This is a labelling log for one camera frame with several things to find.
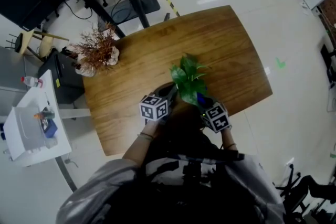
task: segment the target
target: wooden table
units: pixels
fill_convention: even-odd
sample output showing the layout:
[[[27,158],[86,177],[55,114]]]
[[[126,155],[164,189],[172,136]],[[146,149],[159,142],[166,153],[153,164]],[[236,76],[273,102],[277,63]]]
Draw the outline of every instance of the wooden table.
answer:
[[[211,69],[203,76],[208,94],[230,115],[272,95],[258,54],[230,6],[188,14],[151,26],[117,41],[118,64],[85,78],[84,85],[99,140],[106,155],[122,153],[144,126],[139,102],[170,82],[172,64],[183,53]],[[183,111],[185,104],[178,105]]]

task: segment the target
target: desk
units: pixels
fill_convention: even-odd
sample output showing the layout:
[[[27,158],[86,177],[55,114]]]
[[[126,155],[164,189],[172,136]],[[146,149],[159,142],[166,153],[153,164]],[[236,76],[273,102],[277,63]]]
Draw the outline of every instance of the desk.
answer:
[[[23,154],[18,159],[13,161],[19,166],[29,166],[70,153],[71,146],[62,119],[90,116],[90,111],[88,109],[59,109],[55,96],[54,85],[52,83],[51,71],[47,70],[40,78],[43,80],[43,87],[30,88],[25,96],[21,99],[17,107],[25,108],[29,105],[33,105],[38,106],[40,111],[42,111],[45,107],[49,106],[49,101],[50,107],[55,113],[55,118],[53,121],[57,126],[57,131],[55,133],[57,145],[49,149],[44,146],[39,150],[34,150],[30,154]],[[8,128],[9,131],[7,132],[5,130],[5,133],[8,133],[7,145],[9,151],[11,151],[11,147],[15,146],[16,141],[10,139],[10,126]]]
[[[172,64],[183,53],[203,65],[209,95],[233,115],[272,95],[258,54],[230,6],[188,14],[117,41],[118,64],[84,78],[86,98],[106,155],[122,153],[141,131],[139,102],[170,82]],[[179,104],[177,110],[188,106]]]

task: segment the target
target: green leaves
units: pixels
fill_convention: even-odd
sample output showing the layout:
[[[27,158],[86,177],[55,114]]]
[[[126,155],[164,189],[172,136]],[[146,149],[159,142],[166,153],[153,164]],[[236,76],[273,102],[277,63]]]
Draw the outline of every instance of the green leaves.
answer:
[[[204,76],[204,75],[206,75],[206,73],[198,73],[194,77],[192,77],[192,80],[198,79],[199,77]]]
[[[195,90],[193,90],[187,83],[179,84],[178,88],[180,97],[184,102],[198,106],[197,92]]]
[[[205,73],[197,73],[197,69],[206,67],[197,63],[195,56],[187,54],[180,61],[181,67],[173,65],[171,75],[177,84],[181,99],[189,104],[198,106],[197,93],[206,94],[206,86],[203,80],[199,79]]]
[[[171,69],[172,79],[176,84],[182,84],[187,80],[186,73],[178,66],[173,65]]]

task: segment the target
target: potted plant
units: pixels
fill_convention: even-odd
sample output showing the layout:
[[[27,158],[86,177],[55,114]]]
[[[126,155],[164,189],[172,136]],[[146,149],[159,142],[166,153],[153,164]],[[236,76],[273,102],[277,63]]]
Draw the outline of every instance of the potted plant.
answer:
[[[91,33],[82,33],[82,41],[71,44],[70,50],[78,56],[76,72],[92,77],[98,69],[109,69],[118,62],[119,50],[115,47],[114,28],[107,24],[107,30],[98,31],[92,27]]]
[[[201,76],[205,73],[198,73],[198,69],[206,67],[197,62],[195,56],[187,54],[180,61],[180,67],[173,65],[171,76],[180,92],[181,99],[189,104],[199,106],[200,100],[206,95],[206,86]]]

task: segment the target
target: white box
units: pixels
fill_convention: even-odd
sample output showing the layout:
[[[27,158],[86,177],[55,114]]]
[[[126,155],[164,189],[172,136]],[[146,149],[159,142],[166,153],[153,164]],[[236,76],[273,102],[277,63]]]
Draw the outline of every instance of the white box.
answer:
[[[40,120],[34,118],[39,113],[35,107],[12,108],[4,124],[6,142],[12,160],[26,151],[45,146],[44,134]]]

